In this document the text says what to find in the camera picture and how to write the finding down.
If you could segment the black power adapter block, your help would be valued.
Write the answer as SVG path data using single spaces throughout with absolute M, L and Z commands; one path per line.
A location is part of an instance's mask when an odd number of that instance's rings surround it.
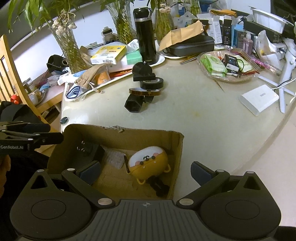
M 75 166 L 80 168 L 93 161 L 101 162 L 104 154 L 105 150 L 100 144 L 82 141 L 81 144 L 77 146 Z

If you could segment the amber kapton tape roll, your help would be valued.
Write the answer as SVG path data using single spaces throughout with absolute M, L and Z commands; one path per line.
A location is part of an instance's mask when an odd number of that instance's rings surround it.
M 130 88 L 129 93 L 136 96 L 160 96 L 161 95 L 161 91 L 159 89 L 145 90 L 141 88 Z

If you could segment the black electrical tape roll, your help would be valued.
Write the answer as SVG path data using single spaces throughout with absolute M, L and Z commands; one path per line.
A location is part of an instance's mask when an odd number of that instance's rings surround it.
M 164 87 L 163 78 L 157 77 L 155 80 L 145 80 L 140 82 L 140 87 L 145 90 L 156 90 Z

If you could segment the small black rectangular box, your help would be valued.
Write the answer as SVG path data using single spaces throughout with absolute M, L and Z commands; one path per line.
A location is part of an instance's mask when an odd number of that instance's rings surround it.
M 148 74 L 133 74 L 133 81 L 151 81 L 156 80 L 156 75 L 154 73 L 148 73 Z

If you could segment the black cylinder lens cap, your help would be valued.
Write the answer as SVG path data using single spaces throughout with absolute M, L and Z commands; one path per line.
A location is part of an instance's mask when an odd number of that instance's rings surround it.
M 145 62 L 138 62 L 133 66 L 132 73 L 138 75 L 150 75 L 152 74 L 152 68 Z

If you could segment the brown cardboard box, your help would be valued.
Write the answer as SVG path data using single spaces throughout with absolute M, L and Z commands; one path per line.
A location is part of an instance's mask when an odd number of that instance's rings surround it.
M 100 175 L 92 187 L 119 201 L 120 199 L 172 199 L 180 169 L 183 135 L 174 131 L 107 128 L 71 124 L 63 132 L 63 142 L 56 145 L 48 161 L 50 174 L 61 174 L 75 166 L 77 146 L 82 141 L 100 144 L 105 154 L 100 163 Z M 126 171 L 125 159 L 150 146 L 163 148 L 171 171 L 152 176 L 144 185 Z

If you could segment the yellow cartoon earbuds case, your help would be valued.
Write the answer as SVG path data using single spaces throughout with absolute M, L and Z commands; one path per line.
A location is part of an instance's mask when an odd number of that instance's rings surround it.
M 169 173 L 171 166 L 166 151 L 157 146 L 146 147 L 129 159 L 125 159 L 126 171 L 132 175 L 139 185 L 144 185 L 152 176 Z

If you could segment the wooden chair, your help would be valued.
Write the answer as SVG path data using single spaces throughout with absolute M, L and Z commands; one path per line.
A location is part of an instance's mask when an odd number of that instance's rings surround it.
M 25 88 L 20 80 L 19 74 L 11 55 L 8 39 L 6 35 L 1 36 L 1 102 L 11 102 L 11 97 L 16 94 L 21 103 L 27 105 L 31 111 L 43 123 L 48 122 L 42 117 L 41 113 L 33 105 Z

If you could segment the white power bank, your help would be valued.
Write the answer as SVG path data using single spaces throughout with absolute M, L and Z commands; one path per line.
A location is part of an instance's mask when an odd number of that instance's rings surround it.
M 278 100 L 279 95 L 266 84 L 239 96 L 239 101 L 255 116 L 258 116 Z

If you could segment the clear glass snack dish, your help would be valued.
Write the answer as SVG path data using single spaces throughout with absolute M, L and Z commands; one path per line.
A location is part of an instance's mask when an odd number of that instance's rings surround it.
M 205 52 L 197 57 L 201 70 L 211 79 L 228 83 L 249 81 L 261 68 L 246 54 L 227 50 Z

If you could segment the glass vase with stems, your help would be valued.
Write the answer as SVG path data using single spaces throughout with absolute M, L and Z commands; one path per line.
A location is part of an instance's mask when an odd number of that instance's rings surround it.
M 74 13 L 62 9 L 57 18 L 53 20 L 53 23 L 49 24 L 49 29 L 60 46 L 71 73 L 88 68 L 87 63 L 82 58 L 73 33 L 73 30 L 77 28 L 75 16 Z

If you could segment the yellow white cardboard box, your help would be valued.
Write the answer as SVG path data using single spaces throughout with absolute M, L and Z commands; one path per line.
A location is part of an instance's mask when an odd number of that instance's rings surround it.
M 125 45 L 103 46 L 91 58 L 91 64 L 117 64 L 126 55 Z

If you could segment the green tissue pack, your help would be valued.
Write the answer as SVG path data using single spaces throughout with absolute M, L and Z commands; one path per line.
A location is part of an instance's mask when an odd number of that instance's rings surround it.
M 138 62 L 142 62 L 142 55 L 140 51 L 134 51 L 126 54 L 126 61 L 128 65 L 135 65 Z

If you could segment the black zip case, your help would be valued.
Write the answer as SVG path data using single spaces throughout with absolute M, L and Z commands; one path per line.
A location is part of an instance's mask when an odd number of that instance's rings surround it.
M 213 51 L 215 40 L 208 35 L 196 35 L 190 39 L 174 44 L 166 51 L 174 56 L 183 57 Z

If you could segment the black thermos bottle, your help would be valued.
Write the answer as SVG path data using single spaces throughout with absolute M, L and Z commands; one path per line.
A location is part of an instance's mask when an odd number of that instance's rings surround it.
M 148 7 L 136 8 L 133 10 L 133 17 L 142 60 L 152 65 L 158 61 L 152 26 L 152 10 Z

